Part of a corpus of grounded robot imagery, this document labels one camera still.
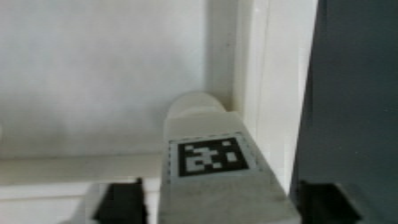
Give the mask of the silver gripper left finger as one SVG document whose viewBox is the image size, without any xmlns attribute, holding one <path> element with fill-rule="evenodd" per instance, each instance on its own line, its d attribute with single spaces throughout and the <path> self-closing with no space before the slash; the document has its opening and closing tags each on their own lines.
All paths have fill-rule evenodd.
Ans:
<svg viewBox="0 0 398 224">
<path fill-rule="evenodd" d="M 112 183 L 92 219 L 98 224 L 147 224 L 144 182 Z"/>
</svg>

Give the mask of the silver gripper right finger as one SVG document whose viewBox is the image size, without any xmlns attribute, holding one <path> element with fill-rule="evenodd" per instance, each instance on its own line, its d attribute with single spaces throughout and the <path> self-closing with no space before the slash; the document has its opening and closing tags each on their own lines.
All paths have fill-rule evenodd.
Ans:
<svg viewBox="0 0 398 224">
<path fill-rule="evenodd" d="M 359 223 L 362 217 L 336 184 L 302 181 L 297 196 L 302 224 Z"/>
</svg>

